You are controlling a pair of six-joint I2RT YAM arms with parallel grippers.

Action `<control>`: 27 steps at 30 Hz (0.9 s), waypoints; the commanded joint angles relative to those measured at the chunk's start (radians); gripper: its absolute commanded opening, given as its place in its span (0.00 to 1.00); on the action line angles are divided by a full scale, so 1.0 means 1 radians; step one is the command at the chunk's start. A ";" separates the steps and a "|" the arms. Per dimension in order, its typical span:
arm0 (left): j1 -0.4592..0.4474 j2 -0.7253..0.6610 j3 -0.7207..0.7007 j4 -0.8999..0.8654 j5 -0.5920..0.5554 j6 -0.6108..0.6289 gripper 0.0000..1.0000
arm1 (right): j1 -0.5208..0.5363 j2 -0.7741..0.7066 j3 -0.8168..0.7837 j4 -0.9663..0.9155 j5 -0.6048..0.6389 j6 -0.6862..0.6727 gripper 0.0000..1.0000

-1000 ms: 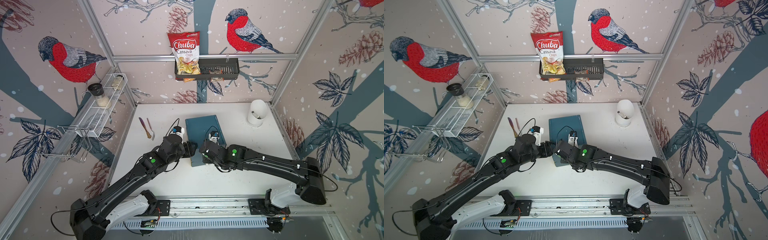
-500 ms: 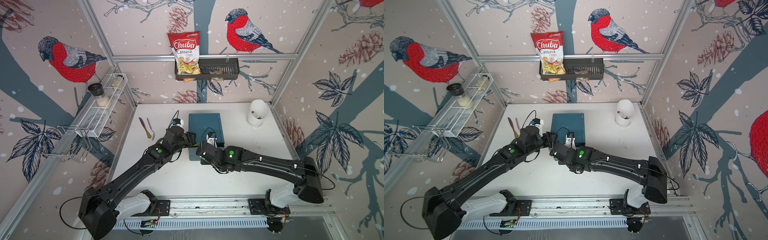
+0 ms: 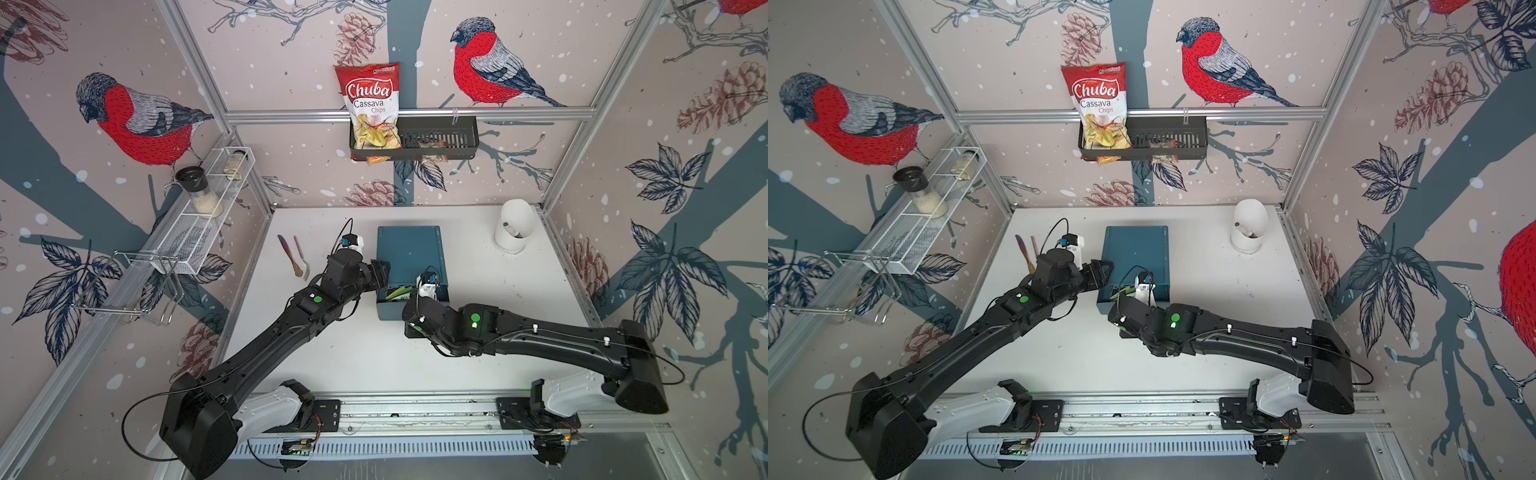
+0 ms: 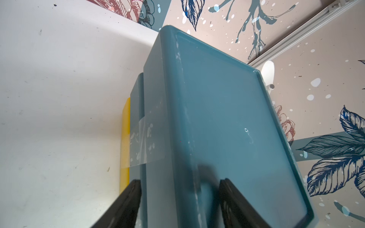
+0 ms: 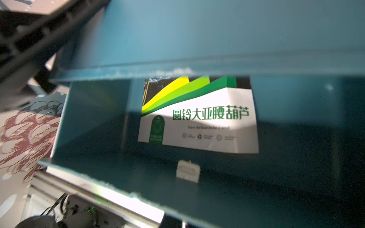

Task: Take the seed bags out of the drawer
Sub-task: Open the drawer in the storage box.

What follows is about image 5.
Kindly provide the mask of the green gourd seed bag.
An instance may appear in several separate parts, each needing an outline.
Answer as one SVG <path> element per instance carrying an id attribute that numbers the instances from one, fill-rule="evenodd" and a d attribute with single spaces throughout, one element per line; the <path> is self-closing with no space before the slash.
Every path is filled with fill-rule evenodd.
<path id="1" fill-rule="evenodd" d="M 148 79 L 138 141 L 230 154 L 257 154 L 259 140 L 248 77 Z"/>

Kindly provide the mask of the teal sliding drawer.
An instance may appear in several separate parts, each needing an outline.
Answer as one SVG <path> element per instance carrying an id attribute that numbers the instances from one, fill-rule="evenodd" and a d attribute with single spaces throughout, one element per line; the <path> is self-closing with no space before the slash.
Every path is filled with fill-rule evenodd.
<path id="1" fill-rule="evenodd" d="M 256 155 L 138 142 L 140 78 L 71 83 L 43 162 L 197 227 L 364 227 L 364 77 L 250 82 Z"/>

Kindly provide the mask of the teal drawer cabinet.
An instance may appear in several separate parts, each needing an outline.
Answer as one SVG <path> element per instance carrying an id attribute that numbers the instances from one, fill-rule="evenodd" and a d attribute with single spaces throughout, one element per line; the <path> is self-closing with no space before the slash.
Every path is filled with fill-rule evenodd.
<path id="1" fill-rule="evenodd" d="M 111 1 L 52 81 L 364 73 L 364 1 Z"/>

